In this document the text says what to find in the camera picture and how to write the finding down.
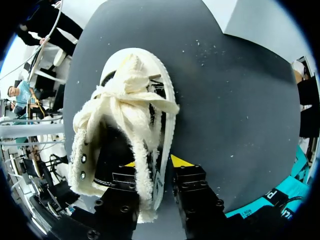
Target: yellow marking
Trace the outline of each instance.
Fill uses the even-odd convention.
[[[185,166],[185,167],[191,167],[191,166],[194,166],[194,164],[191,164],[185,160],[182,160],[178,157],[176,157],[175,155],[172,155],[171,154],[171,160],[172,160],[172,163],[173,163],[173,166],[175,168],[179,168],[181,166]]]
[[[125,167],[135,167],[136,166],[136,164],[135,164],[135,162],[133,161],[133,162],[130,162],[130,163],[128,163],[127,165],[124,165]]]

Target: white wall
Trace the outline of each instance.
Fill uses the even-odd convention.
[[[224,32],[235,9],[237,0],[202,0]]]
[[[223,33],[259,44],[289,63],[311,54],[295,20],[275,0],[238,0]]]

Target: bolt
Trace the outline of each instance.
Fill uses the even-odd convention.
[[[81,163],[85,163],[87,161],[87,155],[83,154],[81,157]]]
[[[193,208],[187,209],[186,213],[187,214],[194,214],[196,211]]]
[[[82,180],[86,178],[86,173],[85,173],[84,171],[82,171],[82,172],[80,173],[80,178],[81,178]]]
[[[218,199],[218,200],[216,201],[215,205],[216,205],[217,207],[222,207],[222,206],[224,205],[224,201],[221,200],[221,199]]]
[[[100,237],[100,232],[94,230],[94,229],[90,229],[86,236],[88,237],[88,239],[90,240],[97,240]]]
[[[121,207],[121,209],[120,209],[120,211],[122,212],[122,213],[127,213],[128,211],[129,211],[129,207],[128,206],[122,206]]]
[[[188,183],[182,183],[181,186],[182,186],[183,189],[187,189],[189,187],[189,184]]]
[[[97,199],[94,201],[94,205],[96,205],[97,207],[102,206],[104,204],[104,201],[102,201],[101,199]]]
[[[208,182],[206,181],[206,180],[203,180],[203,181],[201,181],[201,186],[207,186],[208,185]]]

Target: cable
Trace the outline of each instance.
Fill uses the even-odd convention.
[[[45,40],[44,42],[40,45],[40,47],[38,47],[38,49],[30,56],[28,57],[27,60],[25,60],[22,64],[20,64],[18,67],[16,67],[15,69],[13,69],[12,71],[10,71],[9,73],[7,73],[6,75],[4,75],[3,77],[0,78],[0,81],[2,79],[4,79],[6,76],[10,75],[11,73],[13,73],[15,70],[19,69],[21,66],[23,66],[24,64],[26,64],[26,62],[28,62],[31,58],[34,57],[34,55],[36,55],[42,48],[43,46],[49,41],[49,38],[51,36],[51,34],[53,33],[53,31],[55,30],[57,24],[58,24],[58,21],[59,21],[59,18],[60,18],[60,15],[61,15],[61,11],[62,11],[62,6],[63,6],[63,2],[64,0],[61,0],[60,2],[60,6],[59,6],[59,13],[58,13],[58,16],[56,17],[56,20],[54,22],[54,25],[51,29],[51,31],[49,32],[49,34],[45,37]]]
[[[280,208],[280,213],[282,213],[282,211],[285,209],[286,205],[288,203],[291,203],[293,201],[296,201],[296,200],[303,200],[304,198],[302,196],[294,196],[294,197],[291,197],[289,198],[288,200],[286,200],[284,203],[281,203],[278,208]]]

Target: man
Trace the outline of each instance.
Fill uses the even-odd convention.
[[[19,110],[24,109],[29,101],[32,112],[38,114],[40,118],[43,118],[44,116],[42,111],[44,111],[45,114],[46,112],[43,108],[40,109],[40,106],[36,103],[36,99],[43,100],[49,97],[54,97],[56,93],[54,91],[35,92],[26,81],[21,81],[17,87],[10,86],[7,94],[9,97],[16,98],[16,104],[13,110],[14,112],[16,112],[16,108]]]
[[[28,18],[18,26],[16,33],[26,45],[41,45],[45,41],[45,37],[50,33],[59,13],[59,10],[51,5],[52,2],[54,1],[39,0],[31,9]],[[83,31],[82,28],[72,19],[61,13],[57,26],[49,38],[49,43],[60,47],[67,55],[72,56],[76,45],[64,37],[57,28],[70,33],[76,39],[79,39]],[[37,33],[42,39],[39,41],[33,38],[29,32]]]

